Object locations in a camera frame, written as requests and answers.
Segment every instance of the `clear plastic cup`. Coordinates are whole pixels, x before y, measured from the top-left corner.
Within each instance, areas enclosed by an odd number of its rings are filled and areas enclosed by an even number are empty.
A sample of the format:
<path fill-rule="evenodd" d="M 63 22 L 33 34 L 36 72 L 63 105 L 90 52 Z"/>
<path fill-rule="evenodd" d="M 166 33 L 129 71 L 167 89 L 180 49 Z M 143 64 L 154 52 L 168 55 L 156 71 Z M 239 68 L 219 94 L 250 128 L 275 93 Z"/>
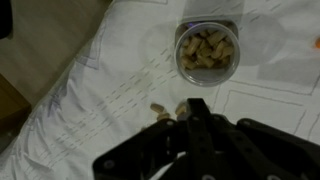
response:
<path fill-rule="evenodd" d="M 223 69 L 194 69 L 194 70 L 185 69 L 182 66 L 181 60 L 180 60 L 182 43 L 188 37 L 208 29 L 223 31 L 231 39 L 231 42 L 234 47 L 234 53 L 230 57 L 229 65 Z M 227 28 L 226 26 L 220 23 L 214 23 L 214 22 L 199 23 L 187 29 L 176 41 L 174 59 L 180 75 L 184 79 L 186 79 L 188 82 L 198 86 L 205 86 L 205 87 L 217 86 L 227 81 L 234 74 L 234 72 L 236 71 L 239 65 L 240 47 L 239 47 L 238 38 L 233 31 L 231 31 L 229 28 Z"/>

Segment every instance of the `mattress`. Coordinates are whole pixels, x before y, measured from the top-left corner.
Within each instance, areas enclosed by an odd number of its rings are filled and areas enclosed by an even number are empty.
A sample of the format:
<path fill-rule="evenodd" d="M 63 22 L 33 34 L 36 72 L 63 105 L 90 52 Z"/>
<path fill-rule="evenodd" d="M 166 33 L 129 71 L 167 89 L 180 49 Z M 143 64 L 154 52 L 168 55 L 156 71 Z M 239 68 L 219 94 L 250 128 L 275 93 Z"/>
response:
<path fill-rule="evenodd" d="M 91 180 L 97 157 L 155 122 L 151 103 L 174 114 L 191 97 L 233 123 L 252 118 L 319 144 L 319 10 L 317 0 L 114 1 L 1 154 L 0 179 Z M 173 59 L 181 20 L 203 15 L 239 29 L 240 65 L 211 88 L 186 82 Z"/>

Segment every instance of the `shelled peanut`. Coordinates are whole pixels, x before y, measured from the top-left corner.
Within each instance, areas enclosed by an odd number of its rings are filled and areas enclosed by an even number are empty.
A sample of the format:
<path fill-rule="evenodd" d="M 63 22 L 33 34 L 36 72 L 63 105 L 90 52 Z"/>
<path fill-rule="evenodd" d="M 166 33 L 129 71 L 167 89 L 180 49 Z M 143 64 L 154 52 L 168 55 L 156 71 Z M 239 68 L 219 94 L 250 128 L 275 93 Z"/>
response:
<path fill-rule="evenodd" d="M 181 63 L 185 69 L 220 69 L 230 64 L 234 53 L 231 39 L 222 31 L 204 30 L 182 43 Z"/>
<path fill-rule="evenodd" d="M 150 109 L 158 114 L 157 121 L 170 118 L 170 114 L 167 113 L 165 108 L 160 104 L 152 103 Z"/>

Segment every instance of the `screw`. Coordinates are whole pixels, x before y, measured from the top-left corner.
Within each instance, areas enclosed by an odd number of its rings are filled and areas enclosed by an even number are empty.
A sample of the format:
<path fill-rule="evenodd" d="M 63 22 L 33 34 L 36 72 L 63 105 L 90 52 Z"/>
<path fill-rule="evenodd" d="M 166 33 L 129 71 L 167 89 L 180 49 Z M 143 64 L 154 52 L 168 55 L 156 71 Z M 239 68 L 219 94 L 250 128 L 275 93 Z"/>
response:
<path fill-rule="evenodd" d="M 202 176 L 202 180 L 216 180 L 213 176 L 206 174 Z"/>
<path fill-rule="evenodd" d="M 172 126 L 172 125 L 173 125 L 173 122 L 172 122 L 172 121 L 168 121 L 168 122 L 167 122 L 167 125 L 168 125 L 168 126 Z"/>
<path fill-rule="evenodd" d="M 267 177 L 267 180 L 281 180 L 281 179 L 278 176 L 271 174 Z"/>
<path fill-rule="evenodd" d="M 104 163 L 104 168 L 112 169 L 114 167 L 114 162 L 112 160 L 108 160 Z"/>

